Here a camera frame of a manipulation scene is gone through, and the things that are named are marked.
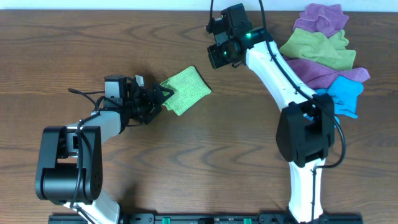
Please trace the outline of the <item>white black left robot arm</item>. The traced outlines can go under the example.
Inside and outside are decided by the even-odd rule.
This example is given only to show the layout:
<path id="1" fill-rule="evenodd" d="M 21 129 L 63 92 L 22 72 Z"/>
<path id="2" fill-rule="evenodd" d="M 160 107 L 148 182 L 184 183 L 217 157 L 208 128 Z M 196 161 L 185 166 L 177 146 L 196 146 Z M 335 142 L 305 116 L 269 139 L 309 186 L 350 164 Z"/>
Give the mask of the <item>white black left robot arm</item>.
<path id="1" fill-rule="evenodd" d="M 39 199 L 77 212 L 87 223 L 135 223 L 103 190 L 102 145 L 121 134 L 134 119 L 150 123 L 174 91 L 155 84 L 107 84 L 89 117 L 68 126 L 48 126 L 42 133 L 35 176 Z"/>

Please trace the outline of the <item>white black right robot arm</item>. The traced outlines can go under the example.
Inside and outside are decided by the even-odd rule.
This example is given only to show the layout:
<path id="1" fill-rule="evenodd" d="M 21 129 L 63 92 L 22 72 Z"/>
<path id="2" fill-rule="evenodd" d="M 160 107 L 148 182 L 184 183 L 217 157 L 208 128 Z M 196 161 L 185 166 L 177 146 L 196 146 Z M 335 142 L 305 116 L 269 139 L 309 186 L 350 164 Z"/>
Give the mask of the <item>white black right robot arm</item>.
<path id="1" fill-rule="evenodd" d="M 242 62 L 261 79 L 280 110 L 275 139 L 289 163 L 290 215 L 297 223 L 321 223 L 321 175 L 339 129 L 333 100 L 299 79 L 264 29 L 213 34 L 215 44 L 208 48 L 212 67 Z"/>

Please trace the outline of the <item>light green microfiber cloth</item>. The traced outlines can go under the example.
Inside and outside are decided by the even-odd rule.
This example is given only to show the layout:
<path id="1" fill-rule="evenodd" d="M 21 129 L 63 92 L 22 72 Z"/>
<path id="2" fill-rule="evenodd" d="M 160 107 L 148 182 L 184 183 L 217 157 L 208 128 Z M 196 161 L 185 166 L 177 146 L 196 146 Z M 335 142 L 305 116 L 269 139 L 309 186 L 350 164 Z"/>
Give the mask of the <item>light green microfiber cloth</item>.
<path id="1" fill-rule="evenodd" d="M 163 81 L 160 85 L 174 92 L 162 105 L 169 111 L 174 111 L 178 116 L 211 93 L 211 89 L 203 81 L 194 66 L 189 66 Z"/>

